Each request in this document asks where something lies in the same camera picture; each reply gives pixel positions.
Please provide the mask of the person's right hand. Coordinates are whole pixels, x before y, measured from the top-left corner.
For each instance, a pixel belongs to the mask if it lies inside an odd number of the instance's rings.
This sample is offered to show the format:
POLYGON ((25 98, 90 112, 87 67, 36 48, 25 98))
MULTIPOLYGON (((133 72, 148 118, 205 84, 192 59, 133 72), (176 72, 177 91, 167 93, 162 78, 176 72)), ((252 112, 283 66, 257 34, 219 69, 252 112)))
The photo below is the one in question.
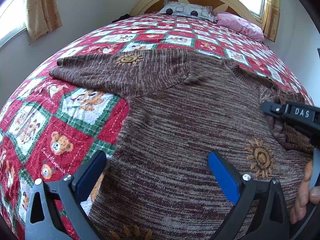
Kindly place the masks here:
POLYGON ((300 183, 295 204, 290 211, 290 222, 296 224, 306 215, 306 206, 308 203, 317 205, 319 203, 319 186, 309 189, 310 179, 313 172, 313 161, 309 161, 304 169, 304 177, 300 183))

